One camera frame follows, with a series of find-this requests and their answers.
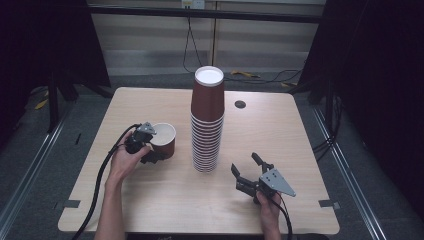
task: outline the floor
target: floor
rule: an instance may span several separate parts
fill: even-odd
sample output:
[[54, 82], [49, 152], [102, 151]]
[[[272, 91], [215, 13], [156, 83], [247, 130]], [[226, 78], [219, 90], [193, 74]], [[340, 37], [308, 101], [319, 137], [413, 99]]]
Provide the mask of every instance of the floor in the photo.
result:
[[[264, 79], [273, 79], [277, 73], [261, 73]], [[228, 81], [226, 90], [261, 91], [284, 93], [289, 88], [283, 87], [281, 79], [289, 78], [292, 72], [285, 72], [277, 81], [268, 84], [249, 84]], [[111, 77], [112, 88], [157, 87], [157, 88], [191, 88], [191, 74], [134, 75]], [[34, 166], [33, 160], [45, 139], [48, 129], [48, 104], [41, 110], [34, 106], [44, 92], [36, 92], [29, 97], [26, 114], [20, 121], [10, 141], [3, 147], [0, 155], [0, 239], [70, 239], [72, 233], [58, 230], [57, 222], [62, 212], [62, 205], [69, 197], [73, 184], [79, 174], [92, 141], [97, 133], [103, 116], [110, 103], [86, 89], [76, 86], [80, 94], [76, 102], [60, 101], [63, 121], [60, 133], [48, 149], [44, 160]], [[317, 121], [317, 110], [324, 111], [324, 102], [311, 106], [307, 101], [308, 92], [295, 95], [295, 100], [308, 134], [311, 147], [325, 139]], [[396, 189], [380, 170], [372, 153], [364, 147], [361, 137], [349, 120], [347, 113], [342, 114], [337, 143], [348, 164], [348, 174], [356, 180], [377, 226], [367, 225], [358, 200], [352, 195], [351, 186], [341, 171], [332, 151], [318, 162], [330, 199], [336, 206], [336, 216], [340, 232], [333, 236], [301, 235], [296, 239], [424, 239], [424, 223], [414, 213], [402, 194]], [[23, 189], [25, 194], [17, 192]], [[176, 236], [141, 235], [142, 239], [251, 239], [260, 236]], [[92, 239], [93, 234], [83, 234], [80, 239]]]

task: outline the gray floor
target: gray floor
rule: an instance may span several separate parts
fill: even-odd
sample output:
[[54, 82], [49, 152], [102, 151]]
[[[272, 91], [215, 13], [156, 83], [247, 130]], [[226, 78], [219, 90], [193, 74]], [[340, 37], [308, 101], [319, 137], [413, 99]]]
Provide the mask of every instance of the gray floor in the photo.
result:
[[[288, 78], [292, 73], [284, 73]], [[275, 73], [264, 73], [266, 79], [272, 79]], [[120, 76], [111, 79], [112, 89], [120, 86], [191, 88], [191, 74], [169, 74], [149, 76]], [[226, 83], [227, 90], [285, 92], [279, 82], [270, 84]], [[85, 157], [91, 147], [110, 99], [102, 98], [84, 87], [78, 86], [80, 97], [72, 103], [72, 110], [64, 122], [54, 147], [46, 162], [41, 166], [40, 174], [32, 185], [22, 208], [16, 216], [5, 239], [70, 239], [72, 234], [58, 230], [57, 222], [61, 209], [57, 203], [67, 200], [76, 181]], [[21, 126], [0, 155], [0, 206], [4, 208], [10, 200], [41, 146], [48, 128], [48, 106], [41, 110], [33, 107], [42, 97], [42, 93], [30, 97], [27, 112], [21, 119]], [[311, 146], [324, 140], [313, 107], [307, 101], [307, 93], [295, 95]], [[61, 101], [61, 109], [68, 104]], [[337, 138], [350, 168], [355, 174], [371, 208], [381, 223], [387, 239], [424, 239], [424, 224], [413, 212], [408, 202], [396, 187], [380, 170], [372, 154], [362, 144], [354, 125], [347, 114], [343, 114], [340, 132]], [[343, 179], [339, 167], [332, 155], [319, 162], [319, 167], [333, 202], [340, 205], [336, 210], [340, 232], [329, 239], [373, 239]], [[92, 239], [93, 234], [84, 234], [81, 239]], [[157, 239], [156, 235], [142, 236], [144, 239]], [[220, 236], [221, 239], [233, 239]], [[300, 236], [300, 239], [320, 239], [318, 236]]]

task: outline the stack of paper cups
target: stack of paper cups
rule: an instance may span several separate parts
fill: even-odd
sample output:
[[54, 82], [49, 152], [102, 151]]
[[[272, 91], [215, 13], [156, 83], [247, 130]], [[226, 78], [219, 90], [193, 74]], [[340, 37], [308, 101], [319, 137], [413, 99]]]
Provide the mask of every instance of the stack of paper cups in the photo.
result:
[[191, 99], [193, 166], [210, 172], [218, 164], [224, 125], [224, 73], [212, 66], [199, 68], [195, 74]]

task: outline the table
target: table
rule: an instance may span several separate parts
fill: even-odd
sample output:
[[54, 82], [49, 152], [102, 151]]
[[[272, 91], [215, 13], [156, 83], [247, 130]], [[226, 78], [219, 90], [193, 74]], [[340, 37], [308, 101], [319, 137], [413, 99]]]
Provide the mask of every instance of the table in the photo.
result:
[[[192, 166], [191, 90], [119, 88], [105, 114], [70, 195], [78, 208], [65, 208], [61, 231], [76, 231], [91, 204], [100, 165], [122, 132], [134, 123], [174, 125], [176, 150], [157, 164], [139, 164], [123, 185], [127, 232], [184, 234], [261, 234], [259, 206], [235, 189], [234, 163], [242, 176], [257, 180], [256, 152], [273, 163], [296, 192], [283, 195], [293, 232], [336, 234], [339, 225], [293, 97], [281, 93], [225, 92], [225, 120], [217, 168], [201, 173]], [[237, 100], [246, 103], [239, 109]], [[95, 231], [104, 193], [106, 168], [96, 210], [86, 231]], [[280, 214], [280, 229], [287, 232]]]

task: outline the human arm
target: human arm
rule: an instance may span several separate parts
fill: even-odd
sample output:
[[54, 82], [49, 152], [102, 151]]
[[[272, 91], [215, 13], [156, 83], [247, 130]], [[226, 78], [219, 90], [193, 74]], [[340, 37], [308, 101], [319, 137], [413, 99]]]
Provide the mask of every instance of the human arm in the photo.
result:
[[[257, 192], [256, 196], [261, 204], [261, 228], [265, 240], [281, 240], [281, 233], [278, 224], [280, 209], [269, 201], [262, 192]], [[281, 198], [278, 193], [274, 194], [272, 200], [278, 205], [281, 204]]]
[[[132, 132], [128, 132], [119, 145], [124, 144]], [[124, 220], [122, 215], [121, 189], [124, 179], [132, 173], [141, 157], [150, 151], [150, 147], [143, 147], [134, 154], [129, 154], [125, 146], [119, 146], [112, 156], [109, 176], [105, 183], [105, 193], [102, 210], [97, 226], [95, 240], [124, 240]]]

